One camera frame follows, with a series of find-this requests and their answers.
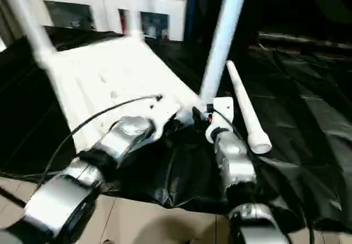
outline glass cabinet door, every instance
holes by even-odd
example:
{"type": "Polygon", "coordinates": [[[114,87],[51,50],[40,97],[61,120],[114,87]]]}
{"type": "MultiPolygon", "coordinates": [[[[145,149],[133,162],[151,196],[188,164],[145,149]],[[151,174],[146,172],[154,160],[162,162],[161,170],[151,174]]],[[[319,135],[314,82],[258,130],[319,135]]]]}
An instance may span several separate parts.
{"type": "Polygon", "coordinates": [[[89,5],[44,1],[56,27],[69,27],[82,30],[96,30],[89,5]]]}
{"type": "MultiPolygon", "coordinates": [[[[145,37],[157,40],[169,40],[168,19],[167,14],[141,12],[141,28],[145,37]]],[[[120,17],[122,33],[127,33],[127,10],[118,9],[120,17]]]]}
{"type": "MultiPolygon", "coordinates": [[[[126,33],[126,10],[130,0],[104,0],[111,30],[126,33]]],[[[146,37],[182,41],[184,32],[185,1],[138,0],[141,27],[146,37]]]]}
{"type": "Polygon", "coordinates": [[[42,25],[108,31],[103,0],[30,0],[42,25]]]}

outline white pvc pipe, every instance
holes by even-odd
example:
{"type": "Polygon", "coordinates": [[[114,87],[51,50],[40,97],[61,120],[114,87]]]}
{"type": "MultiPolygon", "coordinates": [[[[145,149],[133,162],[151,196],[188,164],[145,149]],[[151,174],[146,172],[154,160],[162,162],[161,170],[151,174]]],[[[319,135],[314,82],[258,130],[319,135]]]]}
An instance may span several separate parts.
{"type": "Polygon", "coordinates": [[[139,0],[130,0],[130,10],[127,12],[127,31],[132,37],[144,38],[141,29],[141,14],[138,7],[139,0]]]}
{"type": "Polygon", "coordinates": [[[29,9],[29,0],[8,0],[19,23],[26,33],[36,58],[55,52],[55,48],[43,27],[29,9]]]}
{"type": "Polygon", "coordinates": [[[204,104],[212,103],[218,91],[243,1],[223,0],[201,86],[200,97],[204,104]]]}
{"type": "Polygon", "coordinates": [[[269,136],[263,131],[246,89],[232,61],[226,63],[248,132],[248,144],[256,154],[267,153],[272,145],[269,136]]]}

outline white plastic panel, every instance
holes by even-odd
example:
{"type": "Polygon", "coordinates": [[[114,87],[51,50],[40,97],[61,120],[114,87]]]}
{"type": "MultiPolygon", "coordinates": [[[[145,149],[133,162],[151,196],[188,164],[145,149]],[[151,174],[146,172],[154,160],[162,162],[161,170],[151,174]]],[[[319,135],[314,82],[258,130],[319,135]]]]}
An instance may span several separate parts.
{"type": "MultiPolygon", "coordinates": [[[[107,20],[111,30],[122,33],[119,9],[129,10],[129,0],[104,0],[107,20]]],[[[185,22],[186,1],[180,0],[139,0],[138,10],[141,12],[168,15],[169,39],[182,41],[185,22]]]]}
{"type": "Polygon", "coordinates": [[[30,0],[32,12],[36,13],[41,25],[54,26],[45,1],[88,5],[97,31],[107,31],[106,11],[103,0],[30,0]]]}
{"type": "MultiPolygon", "coordinates": [[[[182,108],[177,119],[191,124],[198,96],[145,44],[132,37],[95,43],[47,56],[43,61],[73,130],[93,114],[145,95],[163,94],[182,108]]],[[[102,115],[74,135],[77,151],[90,148],[124,115],[148,116],[155,100],[138,101],[102,115]]]]}

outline white cabinet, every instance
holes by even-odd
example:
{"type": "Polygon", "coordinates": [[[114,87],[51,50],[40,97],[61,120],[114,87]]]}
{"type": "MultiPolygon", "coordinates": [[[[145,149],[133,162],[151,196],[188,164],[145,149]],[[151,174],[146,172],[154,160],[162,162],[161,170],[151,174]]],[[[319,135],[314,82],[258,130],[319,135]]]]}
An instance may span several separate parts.
{"type": "Polygon", "coordinates": [[[103,0],[30,0],[42,25],[107,31],[103,0]]]}
{"type": "MultiPolygon", "coordinates": [[[[85,30],[126,31],[130,0],[30,0],[42,25],[85,30]]],[[[138,0],[141,26],[148,37],[183,40],[186,0],[138,0]]]]}
{"type": "MultiPolygon", "coordinates": [[[[104,0],[109,27],[118,33],[124,32],[124,11],[130,9],[129,0],[104,0]]],[[[142,29],[146,36],[165,36],[182,41],[184,31],[185,1],[139,0],[142,29]]]]}

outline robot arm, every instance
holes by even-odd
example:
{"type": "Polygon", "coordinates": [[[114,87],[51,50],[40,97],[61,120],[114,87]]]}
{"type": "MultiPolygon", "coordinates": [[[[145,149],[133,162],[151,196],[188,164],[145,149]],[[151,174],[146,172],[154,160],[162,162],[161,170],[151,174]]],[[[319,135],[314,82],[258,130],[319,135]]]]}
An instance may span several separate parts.
{"type": "Polygon", "coordinates": [[[77,241],[91,218],[100,184],[123,157],[147,140],[156,128],[153,120],[124,117],[89,151],[78,154],[60,174],[40,187],[27,203],[20,221],[0,231],[0,243],[69,244],[77,241]],[[106,158],[106,164],[92,164],[106,158]]]}

